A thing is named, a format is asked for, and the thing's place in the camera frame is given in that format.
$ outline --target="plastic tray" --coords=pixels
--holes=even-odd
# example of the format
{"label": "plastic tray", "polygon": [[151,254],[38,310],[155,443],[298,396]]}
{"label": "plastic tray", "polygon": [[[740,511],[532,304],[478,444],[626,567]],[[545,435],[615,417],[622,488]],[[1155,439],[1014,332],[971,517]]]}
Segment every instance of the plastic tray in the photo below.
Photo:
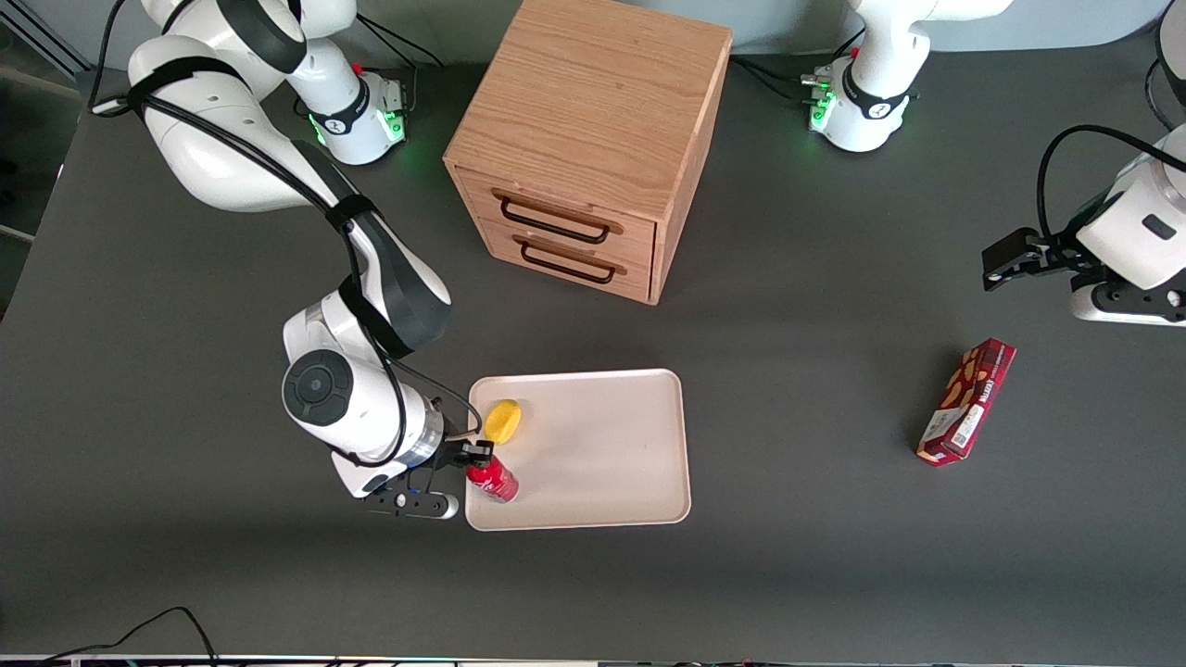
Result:
{"label": "plastic tray", "polygon": [[470,389],[483,414],[500,399],[523,409],[515,436],[495,447],[519,493],[499,503],[466,484],[465,517],[478,531],[677,523],[688,516],[688,443],[675,373],[484,377]]}

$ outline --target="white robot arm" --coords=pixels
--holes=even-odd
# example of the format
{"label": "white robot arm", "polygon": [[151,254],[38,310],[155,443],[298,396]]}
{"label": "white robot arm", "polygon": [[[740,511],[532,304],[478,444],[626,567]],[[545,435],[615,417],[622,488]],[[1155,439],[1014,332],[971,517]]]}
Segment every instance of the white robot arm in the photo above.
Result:
{"label": "white robot arm", "polygon": [[288,81],[334,159],[377,160],[404,138],[398,82],[356,72],[326,37],[349,27],[356,0],[142,0],[162,34],[190,37],[242,77],[256,100]]}
{"label": "white robot arm", "polygon": [[[394,360],[442,333],[451,307],[444,282],[329,159],[280,134],[259,104],[293,63],[298,71],[305,70],[296,87],[311,108],[315,100],[329,101],[343,91],[338,99],[349,97],[349,87],[334,76],[319,82],[308,75],[318,68],[340,74],[345,64],[340,52],[319,47],[330,44],[325,39],[311,40],[306,52],[301,27],[278,0],[146,0],[145,5],[170,28],[133,53],[127,103],[144,119],[186,190],[230,211],[312,204],[347,243],[351,278],[283,326],[291,364],[281,398],[288,414],[329,445],[334,468],[355,497],[388,490],[389,482],[426,463],[439,468],[474,452],[471,460],[480,463],[485,450],[447,437],[435,402],[400,382],[393,370]],[[330,12],[312,9],[330,5],[305,0],[305,19],[318,15],[329,21]],[[352,12],[352,1],[343,5]],[[246,19],[223,13],[231,6],[254,7],[253,20],[270,21],[270,27],[244,27]],[[358,81],[349,65],[346,70]],[[294,81],[293,75],[288,78]],[[358,146],[366,144],[359,136],[382,145],[357,120],[343,136]],[[427,515],[445,519],[457,512],[455,498],[434,496],[426,503]]]}
{"label": "white robot arm", "polygon": [[[1186,107],[1186,1],[1169,6],[1158,31],[1158,52],[1179,102]],[[1040,174],[1058,144],[1077,132],[1107,134],[1144,152],[1116,176],[1057,234],[1039,208],[1041,231],[1021,228],[982,254],[984,290],[1024,275],[1071,271],[1071,310],[1098,322],[1186,326],[1186,126],[1147,146],[1111,128],[1076,126],[1046,148]],[[1044,185],[1039,177],[1039,192]]]}
{"label": "white robot arm", "polygon": [[863,153],[901,127],[906,90],[931,52],[920,21],[967,21],[995,17],[1013,0],[848,0],[865,21],[856,58],[836,61],[804,75],[816,103],[808,127],[844,151]]}

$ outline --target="red snack box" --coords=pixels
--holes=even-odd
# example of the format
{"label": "red snack box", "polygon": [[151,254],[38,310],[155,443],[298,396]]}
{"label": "red snack box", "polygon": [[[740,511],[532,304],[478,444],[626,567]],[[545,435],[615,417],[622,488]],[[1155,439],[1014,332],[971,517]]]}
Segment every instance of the red snack box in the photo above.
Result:
{"label": "red snack box", "polygon": [[1015,352],[996,338],[964,352],[918,443],[919,458],[936,468],[968,458]]}

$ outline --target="black cable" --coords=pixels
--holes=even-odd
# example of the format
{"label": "black cable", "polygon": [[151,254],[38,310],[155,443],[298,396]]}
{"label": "black cable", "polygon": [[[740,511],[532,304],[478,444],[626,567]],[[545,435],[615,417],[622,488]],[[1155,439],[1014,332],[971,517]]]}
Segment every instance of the black cable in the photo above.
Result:
{"label": "black cable", "polygon": [[402,34],[400,34],[400,33],[395,32],[394,30],[384,26],[383,24],[380,24],[375,19],[364,17],[362,13],[357,14],[357,17],[358,17],[358,20],[362,21],[363,24],[377,27],[378,30],[382,30],[383,32],[385,32],[385,33],[390,34],[391,37],[398,39],[400,42],[403,42],[408,46],[412,46],[416,51],[420,51],[421,53],[428,56],[429,58],[433,59],[434,63],[436,63],[436,66],[439,66],[439,68],[444,68],[445,66],[445,63],[442,63],[441,59],[436,57],[436,53],[433,53],[428,49],[425,49],[423,46],[416,44],[415,42],[408,39],[407,37],[403,37]]}
{"label": "black cable", "polygon": [[1051,250],[1054,250],[1051,253],[1053,255],[1052,258],[1047,255],[1048,263],[1067,268],[1070,268],[1070,262],[1065,256],[1057,252],[1058,246],[1056,243],[1054,235],[1051,234],[1050,222],[1046,220],[1046,171],[1050,169],[1050,160],[1054,155],[1054,151],[1058,148],[1058,145],[1061,144],[1067,136],[1079,132],[1092,132],[1111,136],[1112,139],[1118,139],[1137,151],[1148,153],[1153,158],[1161,160],[1178,171],[1186,172],[1186,161],[1171,155],[1152,144],[1142,141],[1127,132],[1121,132],[1118,129],[1099,125],[1076,125],[1059,132],[1058,135],[1051,140],[1050,145],[1046,146],[1046,152],[1042,153],[1041,161],[1038,164],[1038,227],[1041,229],[1042,239],[1046,241],[1046,244],[1050,246]]}
{"label": "black cable", "polygon": [[[198,116],[197,114],[193,114],[192,112],[177,107],[171,102],[166,102],[165,100],[161,100],[155,95],[148,95],[147,97],[145,97],[145,106],[155,109],[158,112],[161,112],[171,117],[174,117],[186,125],[190,125],[195,129],[204,132],[211,138],[227,145],[235,152],[251,160],[257,166],[260,166],[268,173],[280,179],[280,182],[283,183],[285,185],[292,188],[298,195],[307,199],[313,207],[315,207],[319,211],[321,211],[323,215],[329,212],[330,209],[332,208],[329,204],[329,202],[326,202],[305,182],[302,182],[300,178],[293,174],[288,169],[278,163],[267,153],[262,152],[261,150],[251,145],[246,139],[242,139],[241,136],[231,132],[228,132],[227,129],[223,129],[222,127],[203,119],[202,116]],[[343,242],[346,246],[346,255],[350,259],[351,281],[355,284],[355,287],[359,291],[359,293],[363,293],[362,271],[359,268],[358,254],[355,249],[353,242],[351,242],[350,240],[350,229],[347,229],[347,227],[344,225],[340,230],[340,235]],[[477,408],[473,407],[472,404],[470,404],[470,401],[467,401],[465,398],[463,398],[459,393],[454,392],[449,387],[446,387],[445,385],[438,382],[436,380],[433,380],[432,377],[425,375],[423,373],[420,373],[419,370],[415,370],[408,367],[407,364],[400,362],[398,360],[394,358],[390,351],[385,350],[382,347],[382,344],[380,344],[375,339],[370,330],[362,322],[358,323],[358,326],[362,330],[363,336],[366,338],[366,342],[375,351],[375,355],[378,357],[380,363],[383,367],[383,371],[387,375],[388,381],[391,383],[393,390],[395,392],[396,404],[398,406],[398,412],[400,412],[400,427],[397,431],[397,436],[394,440],[395,443],[397,443],[397,446],[394,447],[385,458],[378,462],[364,462],[359,459],[357,456],[352,456],[351,453],[345,452],[336,447],[334,445],[331,445],[330,443],[324,443],[330,450],[336,452],[338,456],[342,456],[343,458],[350,460],[355,465],[359,465],[363,468],[378,468],[382,465],[387,465],[395,458],[396,453],[400,451],[398,444],[403,442],[403,438],[406,436],[408,420],[407,420],[407,407],[403,400],[403,390],[400,388],[400,381],[393,367],[398,368],[403,373],[407,373],[408,375],[412,375],[413,377],[416,377],[420,381],[426,382],[440,389],[441,392],[448,394],[454,400],[464,405],[465,408],[474,415],[478,426],[476,430],[473,430],[472,433],[468,432],[460,433],[451,436],[448,439],[460,439],[463,437],[468,437],[482,432],[482,414],[477,411]]]}
{"label": "black cable", "polygon": [[[358,293],[363,294],[363,275],[362,271],[358,268],[358,253],[355,250],[355,243],[350,240],[350,229],[347,229],[347,227],[351,225],[346,224],[342,227],[342,240],[346,243],[346,255],[350,258],[350,280],[355,284]],[[362,465],[363,468],[380,468],[381,465],[391,463],[395,455],[400,452],[400,446],[403,444],[403,437],[407,434],[408,428],[408,408],[403,402],[403,389],[400,388],[400,379],[395,376],[395,370],[391,369],[390,355],[383,349],[383,345],[375,339],[370,329],[368,329],[362,320],[358,320],[358,329],[362,330],[363,337],[366,338],[366,343],[370,344],[372,350],[375,350],[375,356],[378,357],[378,363],[383,367],[383,373],[387,375],[388,382],[391,383],[391,390],[395,392],[395,405],[400,408],[400,427],[395,432],[395,439],[391,440],[395,443],[395,447],[393,447],[391,452],[378,462],[363,463],[357,456],[351,457],[333,445],[330,446],[338,453],[338,456],[350,460],[355,465]]]}
{"label": "black cable", "polygon": [[1153,64],[1149,65],[1149,71],[1144,72],[1144,101],[1149,104],[1149,110],[1156,116],[1161,125],[1166,129],[1173,132],[1175,129],[1174,123],[1169,121],[1165,112],[1158,107],[1158,101],[1153,99],[1153,72],[1158,71],[1158,65],[1161,64],[1161,58],[1154,58]]}
{"label": "black cable", "polygon": [[262,167],[264,171],[280,179],[280,182],[283,183],[285,185],[295,190],[298,195],[307,199],[308,203],[317,207],[317,209],[321,211],[321,214],[325,214],[330,210],[331,208],[330,204],[324,198],[321,198],[320,195],[314,192],[312,188],[305,184],[305,182],[302,182],[301,179],[296,178],[296,176],[294,176],[291,171],[288,171],[283,165],[274,160],[267,153],[263,153],[262,151],[256,148],[246,139],[231,132],[228,132],[222,127],[208,121],[206,119],[173,104],[172,102],[166,102],[165,100],[161,100],[155,95],[148,95],[147,97],[145,97],[145,106],[153,108],[165,115],[174,117],[193,127],[195,129],[204,132],[205,134],[212,136],[213,139],[217,139],[218,141],[223,142],[224,145],[234,150],[236,153],[251,160],[257,166]]}
{"label": "black cable", "polygon": [[98,63],[95,65],[95,81],[90,83],[90,96],[87,97],[87,113],[95,108],[95,99],[98,97],[98,82],[103,78],[103,65],[107,63],[107,46],[111,42],[111,28],[115,27],[115,18],[120,14],[126,0],[115,0],[111,11],[107,14],[107,25],[103,26],[103,39],[98,44]]}
{"label": "black cable", "polygon": [[774,70],[772,70],[772,69],[770,69],[767,66],[759,65],[758,63],[755,63],[753,61],[742,59],[740,56],[729,56],[729,59],[733,61],[734,63],[741,65],[742,68],[757,70],[757,71],[759,71],[759,72],[761,72],[761,74],[764,74],[764,75],[766,75],[770,78],[773,78],[776,81],[785,81],[788,83],[796,83],[796,84],[799,82],[799,77],[797,77],[797,76],[790,76],[790,75],[785,75],[785,74],[779,74],[779,72],[777,72],[777,71],[774,71]]}
{"label": "black cable", "polygon": [[793,96],[793,95],[791,95],[789,93],[779,90],[778,87],[776,87],[773,83],[766,81],[761,76],[761,72],[759,70],[751,69],[751,66],[753,65],[753,63],[751,63],[748,61],[742,61],[742,59],[739,59],[739,58],[729,58],[729,62],[733,63],[733,64],[735,64],[735,65],[738,65],[742,70],[750,72],[750,75],[753,76],[753,78],[758,83],[763,84],[763,87],[765,87],[767,90],[770,90],[774,95],[778,95],[783,100],[790,100],[791,102],[802,102],[803,101],[803,97],[796,97],[796,96]]}
{"label": "black cable", "polygon": [[457,433],[454,436],[449,436],[448,438],[446,438],[446,440],[461,440],[461,439],[465,439],[465,438],[467,438],[470,436],[477,436],[478,433],[482,433],[482,413],[478,412],[478,408],[473,407],[473,404],[471,404],[470,401],[467,401],[465,399],[465,396],[463,396],[461,394],[459,394],[459,393],[454,392],[453,389],[446,387],[445,385],[441,385],[440,382],[438,382],[436,380],[433,380],[432,377],[425,375],[423,373],[420,373],[419,370],[416,370],[414,368],[409,368],[406,363],[403,363],[400,360],[393,358],[393,360],[389,360],[389,361],[391,362],[393,366],[395,366],[396,368],[398,368],[403,373],[407,373],[408,375],[415,377],[416,380],[420,380],[421,382],[431,385],[431,386],[440,389],[445,394],[448,394],[453,400],[455,400],[457,402],[459,402],[463,406],[465,406],[465,409],[470,414],[473,415],[474,424],[477,424],[477,426],[474,426],[473,428],[471,428],[471,430],[468,430],[468,431],[466,431],[464,433]]}
{"label": "black cable", "polygon": [[844,52],[844,49],[848,49],[849,46],[852,46],[853,43],[856,42],[856,38],[860,37],[860,36],[862,36],[862,34],[865,34],[865,28],[863,27],[861,30],[856,31],[856,34],[849,37],[848,42],[846,42],[846,43],[841,44],[840,46],[837,46],[836,50],[831,52],[831,57],[833,58],[839,58]]}
{"label": "black cable", "polygon": [[96,650],[107,650],[107,649],[110,649],[110,648],[115,648],[115,647],[122,644],[123,642],[128,641],[129,639],[132,639],[132,635],[135,635],[136,633],[139,633],[140,630],[142,630],[145,627],[151,625],[157,620],[159,620],[162,616],[166,616],[166,615],[168,615],[170,612],[173,612],[173,611],[180,611],[181,614],[185,614],[185,617],[190,620],[191,624],[193,624],[193,629],[196,629],[198,631],[198,635],[202,637],[202,646],[206,650],[206,656],[210,658],[210,667],[215,667],[217,665],[217,662],[218,662],[218,658],[217,658],[217,654],[215,653],[213,644],[210,643],[210,637],[206,635],[206,630],[202,627],[202,623],[198,623],[198,618],[193,615],[192,611],[190,611],[185,606],[171,606],[171,608],[166,609],[165,611],[161,611],[160,614],[153,616],[152,618],[149,618],[147,621],[144,621],[142,623],[138,624],[135,628],[132,628],[130,630],[128,630],[127,633],[125,633],[125,635],[122,637],[120,637],[119,640],[116,640],[113,643],[95,643],[95,644],[89,644],[89,646],[81,646],[78,648],[72,648],[70,650],[64,650],[64,652],[58,653],[56,655],[51,655],[51,656],[46,658],[45,660],[42,660],[40,662],[37,663],[37,667],[46,667],[47,665],[52,665],[53,662],[57,662],[58,660],[62,660],[63,658],[68,658],[70,655],[77,655],[79,653],[85,654],[85,653],[94,653]]}
{"label": "black cable", "polygon": [[403,59],[404,63],[408,63],[409,68],[416,69],[416,66],[417,66],[416,63],[412,62],[410,58],[408,58],[407,56],[404,56],[403,51],[400,51],[398,49],[396,49],[395,44],[391,44],[390,42],[388,42],[387,39],[384,39],[383,36],[380,34],[378,31],[375,30],[374,26],[371,26],[366,21],[359,21],[359,23],[363,24],[363,27],[365,27],[366,30],[371,31],[371,34],[374,34],[375,37],[377,37],[378,40],[382,42],[383,44],[385,44],[388,49],[390,49],[391,51],[394,51],[396,56],[398,56],[401,59]]}

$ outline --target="black metal handle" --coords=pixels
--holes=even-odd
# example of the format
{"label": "black metal handle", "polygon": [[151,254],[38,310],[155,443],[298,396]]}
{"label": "black metal handle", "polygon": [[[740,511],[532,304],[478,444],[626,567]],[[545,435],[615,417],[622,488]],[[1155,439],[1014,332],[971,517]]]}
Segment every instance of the black metal handle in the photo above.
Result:
{"label": "black metal handle", "polygon": [[[589,266],[594,266],[597,268],[604,268],[604,269],[608,271],[610,273],[605,278],[601,278],[601,277],[598,277],[598,275],[591,275],[588,273],[582,273],[580,271],[576,271],[575,268],[568,268],[567,266],[560,266],[559,263],[554,263],[554,262],[550,262],[548,260],[541,260],[541,259],[533,258],[533,256],[530,256],[530,255],[527,254],[528,248],[533,248],[533,249],[536,249],[536,250],[543,250],[546,253],[548,250],[546,250],[543,248],[536,248],[535,246],[533,246],[531,243],[529,243],[528,241],[522,240],[522,239],[516,239],[516,241],[518,241],[518,243],[519,243],[519,255],[523,258],[523,261],[525,261],[527,263],[534,263],[535,266],[542,266],[543,268],[547,268],[547,269],[550,269],[550,271],[557,271],[560,273],[563,273],[565,275],[572,275],[573,278],[580,278],[581,280],[588,280],[589,282],[594,282],[597,285],[608,285],[610,281],[613,280],[614,273],[618,272],[618,267],[616,267],[616,266],[602,266],[602,265],[589,263]],[[588,263],[588,262],[582,262],[581,260],[578,260],[578,259],[574,259],[574,258],[565,258],[565,259],[569,259],[569,260],[575,261],[575,262]]]}
{"label": "black metal handle", "polygon": [[593,244],[604,243],[605,240],[610,237],[608,224],[601,225],[601,234],[598,234],[597,236],[591,236],[588,234],[581,234],[580,231],[573,231],[570,229],[565,229],[563,227],[556,227],[555,224],[548,224],[547,222],[533,220],[527,216],[512,214],[511,211],[506,210],[506,207],[511,205],[510,197],[503,197],[502,199],[503,199],[503,205],[502,205],[503,217],[517,222],[519,224],[525,224],[528,227],[534,227],[536,229],[542,229],[544,231],[550,231],[553,234],[560,234],[561,236],[572,239],[574,241],[580,241],[582,243],[593,243]]}

